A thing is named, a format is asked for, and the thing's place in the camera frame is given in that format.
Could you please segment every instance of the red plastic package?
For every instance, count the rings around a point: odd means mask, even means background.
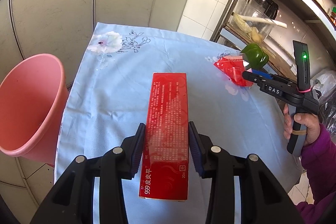
[[[155,73],[148,106],[139,197],[188,198],[188,98],[185,73]]]
[[[227,55],[221,57],[214,65],[229,76],[233,83],[240,86],[252,86],[253,83],[245,80],[242,73],[246,70],[245,66],[248,65],[243,59],[243,55]]]

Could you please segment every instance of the blue tablecloth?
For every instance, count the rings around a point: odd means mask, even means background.
[[[286,151],[283,114],[275,98],[256,85],[250,89],[234,85],[213,65],[232,52],[177,32],[98,23],[64,110],[55,180],[77,155],[102,156],[134,135],[139,123],[146,123],[154,72],[185,72],[189,120],[198,132],[232,155],[258,154],[289,191],[302,167]],[[186,202],[139,198],[139,177],[140,172],[133,180],[123,181],[130,224],[204,224],[211,181],[198,176],[191,157]],[[96,179],[94,223],[99,223],[98,183]]]

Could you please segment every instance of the human hand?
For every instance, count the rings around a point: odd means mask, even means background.
[[[289,140],[289,138],[291,137],[291,133],[293,132],[293,127],[292,118],[288,113],[287,104],[283,109],[283,115],[285,120],[283,123],[283,128],[285,129],[283,135],[287,140]],[[307,136],[303,146],[310,145],[317,140],[320,135],[320,123],[316,115],[308,113],[298,113],[294,115],[294,121],[307,127]]]

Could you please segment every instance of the pink trash can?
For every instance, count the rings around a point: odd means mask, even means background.
[[[19,63],[0,85],[0,150],[54,165],[67,99],[57,57],[38,54]]]

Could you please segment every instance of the red medicine box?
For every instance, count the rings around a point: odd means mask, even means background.
[[[185,73],[154,73],[139,196],[188,198],[188,98]]]

